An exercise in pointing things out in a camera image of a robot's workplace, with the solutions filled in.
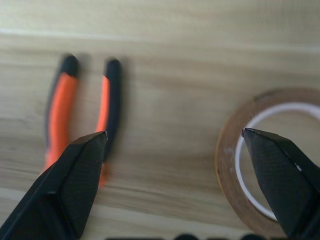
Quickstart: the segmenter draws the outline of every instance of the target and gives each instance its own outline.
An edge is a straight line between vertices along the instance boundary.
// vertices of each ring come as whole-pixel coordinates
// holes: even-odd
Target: orange plier handle
[[[55,163],[70,142],[69,122],[79,83],[80,64],[71,54],[63,57],[53,81],[45,118],[46,153],[44,170]],[[121,64],[117,59],[107,61],[102,77],[100,112],[95,132],[107,130],[104,164],[99,185],[107,172],[106,160],[113,145],[121,113]]]

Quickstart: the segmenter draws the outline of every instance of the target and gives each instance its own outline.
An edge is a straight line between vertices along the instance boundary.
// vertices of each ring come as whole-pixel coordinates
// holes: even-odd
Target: wooden table
[[[317,0],[1,0],[1,223],[42,170],[47,97],[71,52],[86,62],[72,139],[95,129],[104,60],[125,69],[113,173],[83,239],[250,232],[215,176],[218,135],[259,93],[320,88],[319,13]],[[270,124],[301,123],[288,121]]]

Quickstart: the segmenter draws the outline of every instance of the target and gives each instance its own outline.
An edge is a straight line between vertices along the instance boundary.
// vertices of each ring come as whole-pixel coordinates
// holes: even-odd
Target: tape roll
[[[241,220],[266,237],[285,236],[273,212],[248,191],[240,170],[242,129],[281,112],[298,111],[320,121],[320,91],[308,88],[277,89],[240,107],[222,129],[215,150],[215,171],[224,195]]]

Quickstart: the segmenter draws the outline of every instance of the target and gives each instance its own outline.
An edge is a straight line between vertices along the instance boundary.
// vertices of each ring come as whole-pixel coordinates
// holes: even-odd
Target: wood grain
[[[1,221],[19,200],[3,192],[43,167],[48,92],[71,52],[86,62],[72,139],[95,129],[104,60],[126,70],[113,176],[84,239],[250,232],[215,175],[218,135],[259,93],[320,88],[319,13],[316,0],[0,1]]]

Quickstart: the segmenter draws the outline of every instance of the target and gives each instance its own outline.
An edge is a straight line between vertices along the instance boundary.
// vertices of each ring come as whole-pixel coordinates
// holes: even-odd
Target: white tape core
[[[289,111],[299,111],[306,114],[311,115],[312,117],[316,118],[320,121],[320,106],[309,104],[309,103],[301,103],[301,102],[290,102],[290,103],[282,103],[279,105],[275,105],[272,107],[269,107],[265,109],[264,111],[257,114],[255,117],[252,118],[252,120],[245,126],[245,128],[253,128],[255,125],[257,125],[262,120],[269,118],[275,114],[281,113],[281,112],[289,112]],[[262,214],[265,216],[277,221],[277,218],[275,214],[266,209],[264,206],[262,206],[249,192],[247,189],[244,180],[242,178],[241,170],[240,170],[240,156],[241,156],[241,147],[244,143],[244,138],[239,137],[239,140],[236,144],[235,148],[235,155],[234,155],[234,161],[235,161],[235,171],[236,176],[239,180],[240,186],[245,194],[245,196],[248,198],[248,200],[253,204],[253,206],[258,209]]]

